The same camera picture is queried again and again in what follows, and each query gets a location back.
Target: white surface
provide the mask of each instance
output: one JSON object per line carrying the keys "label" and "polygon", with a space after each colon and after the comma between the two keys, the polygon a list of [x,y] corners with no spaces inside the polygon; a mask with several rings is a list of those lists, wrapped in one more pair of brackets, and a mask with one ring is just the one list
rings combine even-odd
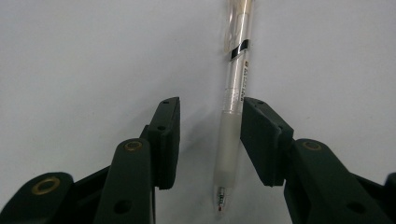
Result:
{"label": "white surface", "polygon": [[[162,223],[216,223],[212,172],[227,62],[225,1],[1,1],[0,207],[29,179],[110,164],[157,104],[180,96],[177,181]],[[353,173],[396,171],[396,3],[260,1],[247,96]],[[224,223],[290,223],[242,150]]]}

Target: transparent pen barrel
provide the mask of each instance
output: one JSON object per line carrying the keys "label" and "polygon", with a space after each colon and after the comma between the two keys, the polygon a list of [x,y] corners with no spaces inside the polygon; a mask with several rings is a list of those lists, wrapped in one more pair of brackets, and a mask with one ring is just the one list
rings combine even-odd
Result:
{"label": "transparent pen barrel", "polygon": [[248,80],[248,51],[242,52],[229,64],[224,92],[223,112],[242,114],[245,90]]}

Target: pen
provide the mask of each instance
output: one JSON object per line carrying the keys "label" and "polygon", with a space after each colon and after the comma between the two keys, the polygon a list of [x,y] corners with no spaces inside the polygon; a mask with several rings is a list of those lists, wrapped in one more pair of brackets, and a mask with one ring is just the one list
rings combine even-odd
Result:
{"label": "pen", "polygon": [[219,147],[214,172],[216,210],[222,215],[235,181],[243,101],[248,77],[248,49],[254,0],[228,0],[229,26],[224,50],[230,54],[229,75],[219,127]]}

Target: brass screw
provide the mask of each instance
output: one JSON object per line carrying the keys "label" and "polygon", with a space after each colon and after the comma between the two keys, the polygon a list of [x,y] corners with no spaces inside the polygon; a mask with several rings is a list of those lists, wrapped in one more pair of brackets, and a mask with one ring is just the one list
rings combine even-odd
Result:
{"label": "brass screw", "polygon": [[58,177],[48,177],[35,184],[32,188],[32,193],[35,195],[47,194],[57,189],[60,185],[61,180]]}
{"label": "brass screw", "polygon": [[303,142],[303,146],[313,151],[321,150],[321,146],[315,142]]}
{"label": "brass screw", "polygon": [[135,151],[135,150],[142,148],[142,146],[143,145],[141,142],[133,141],[133,142],[129,142],[129,143],[125,144],[124,148],[125,148],[125,150],[128,150],[128,151]]}

